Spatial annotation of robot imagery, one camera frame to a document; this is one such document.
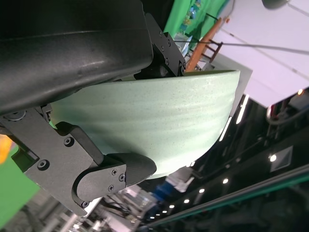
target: metal rail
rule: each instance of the metal rail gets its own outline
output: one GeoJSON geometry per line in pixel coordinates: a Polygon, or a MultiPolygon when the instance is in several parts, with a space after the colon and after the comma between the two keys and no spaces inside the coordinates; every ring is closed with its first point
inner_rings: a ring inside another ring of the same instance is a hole
{"type": "Polygon", "coordinates": [[[206,210],[209,211],[212,209],[223,207],[225,205],[229,205],[262,194],[266,194],[272,191],[283,189],[288,186],[292,186],[308,180],[309,180],[309,164],[293,169],[289,172],[280,174],[278,176],[272,177],[268,180],[259,182],[257,184],[251,185],[249,187],[243,188],[239,191],[230,193],[228,195],[217,198],[210,202],[195,206],[193,208],[184,210],[169,217],[154,221],[145,226],[148,228],[158,226],[184,217],[195,215],[206,210]]]}

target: orange object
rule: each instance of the orange object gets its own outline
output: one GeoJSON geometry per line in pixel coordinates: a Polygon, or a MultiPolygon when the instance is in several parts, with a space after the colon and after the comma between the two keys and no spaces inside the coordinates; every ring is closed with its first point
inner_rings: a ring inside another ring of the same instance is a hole
{"type": "Polygon", "coordinates": [[[8,158],[12,146],[12,140],[6,135],[0,135],[0,164],[8,158]]]}
{"type": "Polygon", "coordinates": [[[195,66],[197,65],[197,63],[199,62],[199,59],[204,51],[204,49],[206,50],[207,47],[205,47],[205,45],[207,45],[206,43],[209,42],[215,35],[215,33],[217,32],[217,30],[219,29],[220,25],[221,25],[222,19],[219,18],[217,20],[217,22],[212,26],[212,28],[206,33],[206,35],[204,35],[204,37],[201,39],[201,42],[203,43],[198,43],[196,48],[194,49],[194,52],[187,64],[186,67],[186,72],[193,72],[195,70],[195,66]]]}

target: green wall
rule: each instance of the green wall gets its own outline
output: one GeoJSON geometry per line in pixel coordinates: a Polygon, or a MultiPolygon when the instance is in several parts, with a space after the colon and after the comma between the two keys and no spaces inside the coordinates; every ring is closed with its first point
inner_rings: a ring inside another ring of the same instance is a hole
{"type": "MultiPolygon", "coordinates": [[[[191,25],[187,27],[185,32],[193,35],[196,39],[203,37],[215,23],[213,18],[205,17],[206,13],[217,17],[228,1],[229,0],[201,0],[201,8],[197,12],[196,18],[192,20],[191,25]]],[[[180,26],[188,10],[194,3],[195,0],[175,0],[164,31],[169,32],[172,37],[174,37],[177,32],[180,32],[180,26]]]]}
{"type": "MultiPolygon", "coordinates": [[[[14,148],[10,156],[18,150],[14,148]]],[[[0,164],[0,228],[40,189],[28,179],[11,158],[0,164]]]]}

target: black plastic housing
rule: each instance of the black plastic housing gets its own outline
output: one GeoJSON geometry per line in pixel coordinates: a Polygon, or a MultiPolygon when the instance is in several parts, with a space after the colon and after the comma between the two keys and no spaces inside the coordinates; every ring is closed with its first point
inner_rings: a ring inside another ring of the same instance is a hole
{"type": "Polygon", "coordinates": [[[152,60],[139,0],[0,1],[0,115],[138,73],[152,60]]]}

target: light green ceramic bowl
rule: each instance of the light green ceramic bowl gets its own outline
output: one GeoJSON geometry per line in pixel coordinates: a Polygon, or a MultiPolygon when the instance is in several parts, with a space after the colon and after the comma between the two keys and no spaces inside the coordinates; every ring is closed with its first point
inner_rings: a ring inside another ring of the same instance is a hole
{"type": "Polygon", "coordinates": [[[80,126],[103,154],[151,158],[157,178],[207,152],[225,126],[239,71],[113,82],[84,88],[52,104],[54,124],[80,126]]]}

